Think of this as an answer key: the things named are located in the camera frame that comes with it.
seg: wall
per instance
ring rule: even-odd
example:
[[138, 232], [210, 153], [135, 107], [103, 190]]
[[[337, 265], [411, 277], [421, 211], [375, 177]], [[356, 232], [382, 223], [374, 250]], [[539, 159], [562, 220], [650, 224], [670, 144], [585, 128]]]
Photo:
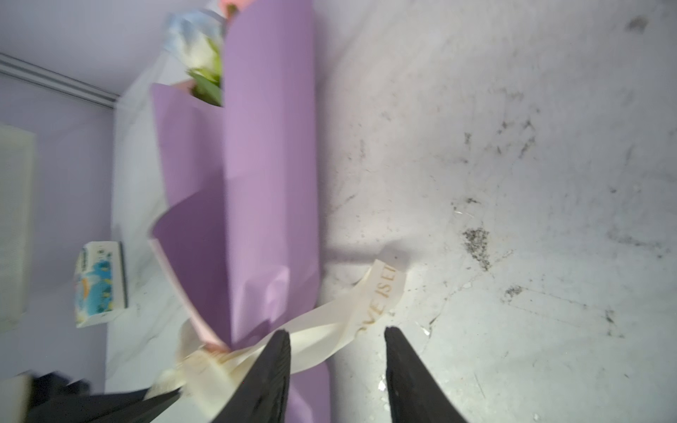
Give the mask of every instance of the wall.
[[0, 122], [35, 133], [31, 285], [19, 328], [0, 334], [0, 379], [33, 370], [103, 391], [106, 327], [76, 329], [80, 247], [110, 239], [111, 110], [0, 76]]

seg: white table surface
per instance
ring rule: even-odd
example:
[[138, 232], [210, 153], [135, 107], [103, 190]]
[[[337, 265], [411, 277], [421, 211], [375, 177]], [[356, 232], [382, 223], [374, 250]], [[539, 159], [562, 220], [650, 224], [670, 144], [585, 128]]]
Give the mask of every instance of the white table surface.
[[[315, 8], [321, 302], [384, 249], [409, 265], [394, 315], [331, 361], [334, 421], [390, 421], [386, 325], [470, 422], [677, 420], [677, 3]], [[118, 105], [131, 304], [108, 326], [107, 392], [171, 367], [186, 319], [146, 241], [166, 208], [148, 85], [182, 72], [162, 56]], [[157, 421], [204, 420], [170, 410]]]

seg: cream ribbon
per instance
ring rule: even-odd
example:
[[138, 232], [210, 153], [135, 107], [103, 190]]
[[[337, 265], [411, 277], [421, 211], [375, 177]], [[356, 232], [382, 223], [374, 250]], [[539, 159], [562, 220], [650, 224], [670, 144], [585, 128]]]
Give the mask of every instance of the cream ribbon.
[[[291, 373], [320, 364], [366, 331], [399, 302], [404, 283], [404, 272], [376, 260], [350, 292], [280, 326], [289, 332]], [[204, 348], [187, 321], [181, 328], [176, 368], [165, 370], [146, 398], [182, 388], [182, 394], [191, 396], [203, 414], [213, 419], [272, 336], [231, 353], [213, 352]]]

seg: bouquet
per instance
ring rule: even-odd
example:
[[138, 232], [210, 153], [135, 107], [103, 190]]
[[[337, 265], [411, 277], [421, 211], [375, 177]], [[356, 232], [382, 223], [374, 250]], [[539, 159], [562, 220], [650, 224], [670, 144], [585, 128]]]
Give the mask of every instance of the bouquet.
[[311, 0], [256, 0], [170, 20], [190, 80], [152, 88], [169, 210], [151, 243], [191, 319], [176, 368], [209, 417], [271, 333], [290, 332], [291, 423], [330, 421], [324, 361], [397, 304], [404, 274], [375, 261], [344, 297], [320, 287]]

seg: white container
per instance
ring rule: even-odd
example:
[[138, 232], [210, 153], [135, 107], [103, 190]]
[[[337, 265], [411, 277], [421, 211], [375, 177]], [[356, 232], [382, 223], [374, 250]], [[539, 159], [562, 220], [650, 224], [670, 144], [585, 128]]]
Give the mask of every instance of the white container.
[[127, 306], [120, 243], [88, 242], [75, 265], [75, 326], [106, 323]]

